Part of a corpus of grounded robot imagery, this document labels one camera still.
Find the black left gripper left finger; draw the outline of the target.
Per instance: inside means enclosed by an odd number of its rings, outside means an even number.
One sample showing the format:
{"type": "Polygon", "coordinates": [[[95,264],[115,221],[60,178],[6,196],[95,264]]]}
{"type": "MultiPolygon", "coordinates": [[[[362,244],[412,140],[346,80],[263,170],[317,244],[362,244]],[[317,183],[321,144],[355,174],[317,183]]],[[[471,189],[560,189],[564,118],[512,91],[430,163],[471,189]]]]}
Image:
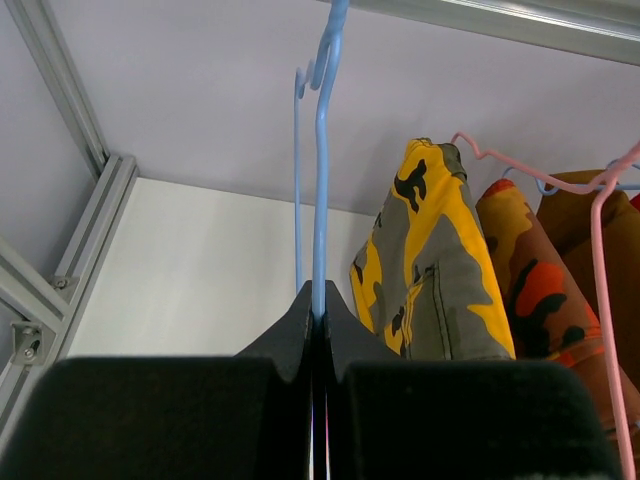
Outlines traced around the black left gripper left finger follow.
{"type": "Polygon", "coordinates": [[[37,383],[5,479],[305,479],[311,289],[234,356],[71,358],[37,383]]]}

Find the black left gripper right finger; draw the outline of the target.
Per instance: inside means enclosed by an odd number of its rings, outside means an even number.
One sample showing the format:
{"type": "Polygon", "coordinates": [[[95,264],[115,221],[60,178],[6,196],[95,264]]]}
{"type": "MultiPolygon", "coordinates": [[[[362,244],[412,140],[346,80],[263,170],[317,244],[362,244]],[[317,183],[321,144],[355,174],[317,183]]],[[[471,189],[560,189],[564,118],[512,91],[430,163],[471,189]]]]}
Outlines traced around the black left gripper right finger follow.
{"type": "Polygon", "coordinates": [[[334,479],[618,479],[579,378],[547,361],[413,361],[326,286],[334,479]]]}

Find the pink hanger of yellow camouflage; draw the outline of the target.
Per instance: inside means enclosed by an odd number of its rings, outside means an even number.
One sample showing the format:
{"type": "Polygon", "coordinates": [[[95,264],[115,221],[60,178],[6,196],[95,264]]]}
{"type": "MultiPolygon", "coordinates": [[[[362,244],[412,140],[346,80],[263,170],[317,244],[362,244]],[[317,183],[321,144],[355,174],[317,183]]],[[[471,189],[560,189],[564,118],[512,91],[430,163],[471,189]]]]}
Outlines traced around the pink hanger of yellow camouflage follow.
{"type": "Polygon", "coordinates": [[[616,439],[623,477],[625,479],[635,479],[637,477],[633,458],[631,436],[629,433],[629,422],[626,413],[626,404],[622,388],[617,345],[615,341],[614,327],[612,322],[609,286],[606,274],[606,262],[604,254],[603,233],[602,233],[602,210],[606,200],[611,193],[619,186],[618,179],[628,168],[632,167],[639,159],[639,145],[634,144],[631,149],[610,162],[605,170],[595,176],[587,184],[571,184],[561,181],[551,175],[545,174],[533,167],[504,155],[493,149],[482,150],[477,142],[468,134],[458,131],[451,141],[465,141],[471,148],[473,156],[482,160],[492,157],[503,162],[509,167],[529,175],[540,183],[549,184],[559,190],[577,195],[586,195],[596,192],[590,210],[590,231],[591,231],[591,251],[594,268],[594,279],[596,295],[598,299],[598,313],[604,341],[604,354],[607,368],[608,387],[613,407],[613,416],[616,429],[616,439]]]}

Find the blue hanger of yellow trousers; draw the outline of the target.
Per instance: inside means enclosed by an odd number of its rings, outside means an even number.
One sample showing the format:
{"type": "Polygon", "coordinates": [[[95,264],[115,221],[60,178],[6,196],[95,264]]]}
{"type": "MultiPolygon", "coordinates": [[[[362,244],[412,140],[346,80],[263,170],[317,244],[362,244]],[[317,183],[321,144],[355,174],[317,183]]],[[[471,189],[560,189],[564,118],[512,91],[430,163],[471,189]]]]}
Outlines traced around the blue hanger of yellow trousers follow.
{"type": "Polygon", "coordinates": [[[350,2],[334,0],[321,35],[316,56],[305,70],[298,68],[294,77],[293,93],[293,162],[294,162],[294,252],[295,284],[303,285],[302,222],[301,222],[301,154],[299,136],[299,107],[305,91],[318,93],[314,117],[316,145],[316,189],[314,232],[312,246],[311,313],[319,325],[326,313],[327,229],[329,198],[329,140],[328,111],[334,83],[338,73],[344,26],[350,2]]]}

